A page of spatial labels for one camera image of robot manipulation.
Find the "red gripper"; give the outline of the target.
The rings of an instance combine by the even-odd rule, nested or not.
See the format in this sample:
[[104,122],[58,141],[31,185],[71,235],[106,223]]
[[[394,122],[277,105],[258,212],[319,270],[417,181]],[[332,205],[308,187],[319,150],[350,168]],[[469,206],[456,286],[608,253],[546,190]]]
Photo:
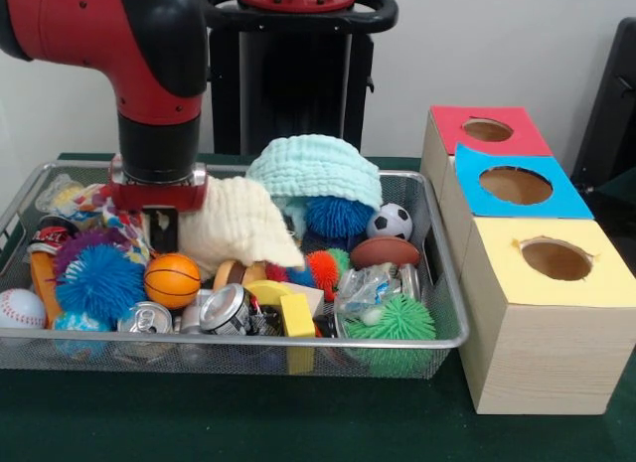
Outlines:
[[[114,205],[124,211],[141,212],[146,208],[162,210],[162,252],[178,250],[178,212],[197,211],[207,193],[208,173],[203,163],[196,163],[190,177],[184,181],[148,184],[136,181],[123,171],[121,162],[111,162],[108,172],[108,188]],[[156,252],[160,237],[157,211],[144,211],[144,237],[151,252]]]

